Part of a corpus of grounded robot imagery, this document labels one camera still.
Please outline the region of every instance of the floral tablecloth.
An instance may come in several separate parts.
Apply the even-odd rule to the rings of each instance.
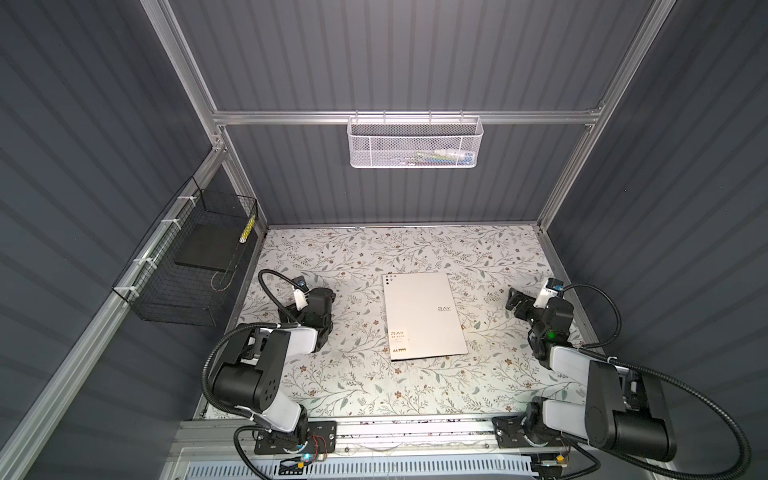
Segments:
[[[584,401],[584,387],[538,364],[527,324],[504,308],[510,286],[535,295],[551,275],[534,227],[271,230],[257,268],[303,274],[338,294],[328,343],[289,359],[280,385],[311,416],[509,412],[535,395]],[[414,272],[449,274],[468,355],[390,361],[382,275]],[[291,301],[287,283],[265,279]],[[275,320],[254,277],[240,321]],[[571,341],[582,343],[575,327]]]

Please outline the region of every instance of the gray wall panel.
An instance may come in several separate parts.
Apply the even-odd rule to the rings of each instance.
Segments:
[[[343,126],[229,126],[271,224],[536,220],[584,128],[485,127],[478,166],[358,169]]]
[[[216,171],[214,177],[210,179],[206,189],[236,195],[232,182],[230,182],[230,178],[227,176],[227,172],[221,167]]]
[[[221,110],[570,110],[650,0],[171,4]]]
[[[768,474],[768,4],[678,2],[550,229],[573,281],[624,316],[611,355],[668,372],[741,421]],[[599,337],[611,311],[580,293]],[[667,399],[679,469],[727,467],[727,428]]]
[[[0,84],[5,444],[210,143],[137,2],[0,3]],[[217,334],[129,316],[27,478],[154,477]]]

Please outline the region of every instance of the aluminum rail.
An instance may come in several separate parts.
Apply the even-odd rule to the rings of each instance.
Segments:
[[[454,415],[394,415],[384,417],[317,418],[310,421],[334,420],[336,452],[333,456],[372,455],[448,455],[470,452],[499,452],[491,418],[520,415],[511,413],[465,413]],[[190,420],[181,422],[174,444],[168,452],[169,462],[201,459],[234,459],[237,454],[232,434],[242,425],[252,425],[245,419]],[[246,451],[255,443],[243,435]],[[555,447],[521,447],[504,452],[557,452]]]
[[[214,147],[194,175],[197,184],[201,187],[207,186],[226,155],[221,145]],[[164,215],[164,220],[172,220],[181,212],[181,208],[189,201],[184,197],[191,196],[197,189],[195,181],[187,182],[179,193],[179,197]],[[142,246],[137,258],[148,257],[169,227],[170,222],[159,222],[157,229]],[[118,286],[132,284],[140,269],[141,263],[133,262],[122,276]],[[101,358],[101,354],[120,328],[129,310],[130,308],[119,295],[114,291],[109,294],[0,451],[1,480],[21,480],[25,477],[96,362]]]
[[[461,123],[480,117],[485,125],[593,125],[598,110],[584,111],[215,111],[217,125],[346,125],[359,123]]]
[[[176,71],[176,75],[184,87],[184,91],[187,92],[187,96],[211,144],[223,141],[225,148],[230,152],[230,157],[223,163],[223,167],[232,182],[235,193],[245,197],[256,198],[253,186],[248,180],[243,164],[237,156],[229,135],[214,122],[211,116],[212,112],[216,110],[216,104],[205,83],[203,74],[197,66],[194,55],[192,55],[187,39],[181,31],[181,26],[170,6],[169,0],[141,0],[141,6],[144,7],[152,28],[154,28],[157,37],[160,39],[163,49]],[[263,212],[260,212],[260,219],[265,219],[264,222],[260,222],[260,226],[266,228],[266,217]]]

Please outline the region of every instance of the black cable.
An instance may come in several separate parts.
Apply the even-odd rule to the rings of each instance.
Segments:
[[[295,462],[295,465],[283,465],[284,462]],[[312,462],[302,462],[301,457],[293,457],[293,458],[286,458],[284,460],[280,460],[280,467],[278,468],[278,472],[280,475],[285,475],[286,473],[290,473],[293,475],[302,475],[304,473],[304,469],[308,467]]]
[[[260,430],[260,429],[261,428],[257,425],[243,425],[239,427],[237,430],[235,430],[235,434],[233,438],[235,443],[235,450],[237,450],[237,454],[240,456],[240,460],[243,461],[245,466],[248,467],[248,469],[252,471],[255,476],[259,477],[261,480],[272,480],[271,478],[269,478],[268,476],[260,472],[259,469],[256,468],[256,466],[253,463],[250,462],[250,460],[248,459],[248,455],[245,454],[243,447],[240,446],[240,433],[248,432],[251,430]]]
[[[297,283],[294,283],[293,280],[291,280],[290,278],[288,278],[287,276],[283,275],[280,272],[276,272],[275,270],[270,270],[268,268],[259,270],[259,275],[258,275],[259,285],[261,285],[261,288],[262,290],[264,290],[264,293],[266,293],[266,295],[270,298],[270,300],[272,300],[272,302],[275,305],[277,305],[277,308],[280,309],[281,312],[285,313],[286,316],[290,318],[293,322],[296,322],[297,321],[296,317],[293,316],[293,314],[285,306],[283,306],[283,304],[280,303],[280,301],[277,298],[275,298],[275,296],[272,294],[270,289],[266,288],[266,284],[264,283],[264,278],[263,278],[265,273],[270,273],[274,276],[278,276],[279,278],[282,278],[283,280],[287,281],[297,289],[301,291],[304,291],[304,290],[302,290],[302,288]]]
[[[565,292],[567,292],[570,289],[576,288],[577,286],[582,286],[584,288],[589,288],[589,289],[594,290],[597,293],[600,293],[603,297],[605,297],[605,299],[608,301],[608,303],[610,303],[611,308],[614,309],[614,315],[616,316],[616,330],[614,330],[614,334],[611,335],[611,338],[609,338],[609,339],[607,339],[607,340],[605,340],[603,342],[588,343],[587,345],[584,345],[584,348],[596,349],[596,348],[598,348],[600,346],[606,346],[607,344],[609,344],[609,343],[613,342],[614,340],[616,340],[616,338],[619,337],[619,333],[621,333],[621,313],[619,313],[619,309],[616,306],[616,303],[614,303],[614,301],[611,300],[611,298],[608,296],[608,294],[605,293],[603,290],[600,290],[599,288],[597,288],[594,285],[590,285],[588,283],[572,283],[571,285],[568,285],[568,286],[564,287],[563,290],[560,290],[560,291],[562,293],[565,293]]]
[[[723,410],[722,407],[712,401],[712,399],[704,395],[702,392],[699,392],[695,388],[689,386],[688,384],[681,382],[680,380],[675,379],[674,377],[671,377],[665,373],[657,372],[656,370],[649,369],[640,365],[632,365],[631,363],[620,362],[618,359],[616,359],[616,357],[610,357],[609,359],[600,353],[592,352],[583,348],[584,347],[581,347],[579,351],[594,359],[606,361],[611,365],[623,366],[624,368],[632,369],[644,375],[659,379],[662,382],[669,383],[672,386],[676,386],[678,389],[681,389],[684,392],[690,393],[692,396],[696,397],[696,399],[700,400],[704,405],[709,407],[713,412],[715,412],[717,416],[723,419],[725,424],[733,433],[733,436],[736,438],[736,443],[739,446],[739,458],[736,460],[736,463],[734,463],[733,466],[727,470],[711,474],[675,472],[672,470],[667,470],[666,468],[657,467],[656,465],[651,465],[650,463],[646,463],[643,460],[629,455],[624,455],[622,453],[615,453],[609,450],[606,450],[606,453],[610,453],[616,458],[624,460],[625,462],[631,463],[632,465],[640,467],[644,470],[648,470],[649,472],[657,473],[659,475],[664,475],[670,478],[678,478],[680,480],[731,480],[732,478],[740,477],[744,474],[744,472],[746,472],[746,469],[750,466],[750,462],[752,461],[752,449],[750,447],[749,439],[746,437],[739,424],[736,423],[736,421],[733,420],[733,418],[731,418],[731,416],[728,415],[728,413]]]
[[[573,437],[567,434],[563,434],[563,438],[568,440],[568,445],[573,446],[575,449],[577,449],[583,456],[589,458],[592,461],[592,465],[588,466],[584,470],[579,470],[578,472],[569,473],[568,475],[558,477],[558,480],[572,480],[573,478],[579,478],[583,477],[584,475],[589,475],[592,472],[596,472],[598,468],[600,468],[600,460],[594,457],[590,452],[587,452],[582,447],[579,446],[579,439],[578,437]]]
[[[246,419],[253,419],[253,413],[248,412],[246,410],[235,408],[233,406],[229,406],[226,403],[221,402],[219,399],[217,399],[214,396],[214,391],[210,385],[209,377],[210,377],[210,368],[214,364],[214,358],[216,357],[216,353],[219,350],[221,350],[221,347],[223,347],[224,345],[227,344],[227,342],[230,341],[230,338],[232,338],[238,333],[242,333],[252,329],[259,329],[259,328],[288,329],[288,328],[296,328],[297,326],[298,326],[297,323],[283,323],[281,325],[278,325],[276,323],[243,323],[242,325],[239,325],[233,328],[229,332],[224,333],[224,336],[221,337],[218,343],[214,346],[214,349],[211,350],[210,355],[208,355],[208,358],[205,360],[205,363],[203,364],[203,372],[200,375],[200,388],[203,390],[203,396],[208,401],[208,403],[214,408],[221,410],[222,412],[230,413],[231,415],[238,415],[241,417],[245,417]]]

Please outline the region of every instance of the white cable tie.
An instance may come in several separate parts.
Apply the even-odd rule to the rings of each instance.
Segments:
[[[166,220],[160,220],[160,223],[163,223],[163,222],[173,222],[174,225],[179,227],[179,231],[181,232],[181,225],[179,224],[179,219],[177,219],[177,218],[169,218],[169,219],[166,219]]]
[[[134,262],[137,262],[139,265],[141,265],[144,262],[149,262],[149,264],[155,270],[157,270],[157,263],[155,263],[154,258],[152,258],[152,257],[134,258]]]
[[[196,206],[197,206],[197,197],[177,197],[177,198],[186,198],[187,200],[189,200],[189,201],[191,201],[191,202],[192,202],[192,205],[193,205],[194,207],[196,207]]]
[[[116,286],[113,287],[113,290],[128,290],[129,292],[136,293],[138,295],[139,290],[136,288],[136,286]]]

